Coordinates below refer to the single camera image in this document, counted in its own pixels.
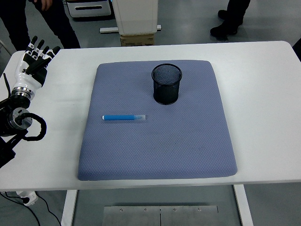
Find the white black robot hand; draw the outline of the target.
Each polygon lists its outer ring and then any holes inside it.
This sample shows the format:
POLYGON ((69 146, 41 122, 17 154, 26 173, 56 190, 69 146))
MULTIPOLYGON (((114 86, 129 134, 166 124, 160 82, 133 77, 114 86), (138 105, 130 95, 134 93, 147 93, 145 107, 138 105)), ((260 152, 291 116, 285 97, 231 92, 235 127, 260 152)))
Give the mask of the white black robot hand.
POLYGON ((47 76, 47 67, 61 49, 59 46, 52 49, 49 46, 43 47, 45 41, 41 40, 36 44, 37 40, 37 36, 32 38, 20 58, 15 73, 15 87, 31 91, 43 87, 47 76))

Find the person's hand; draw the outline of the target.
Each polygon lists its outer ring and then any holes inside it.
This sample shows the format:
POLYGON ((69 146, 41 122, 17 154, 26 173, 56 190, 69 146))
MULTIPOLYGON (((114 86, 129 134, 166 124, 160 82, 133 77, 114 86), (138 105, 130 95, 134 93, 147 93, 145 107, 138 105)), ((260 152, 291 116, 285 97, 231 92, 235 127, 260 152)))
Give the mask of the person's hand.
POLYGON ((52 0, 41 0, 40 2, 41 2, 41 10, 42 11, 48 11, 53 4, 52 0))

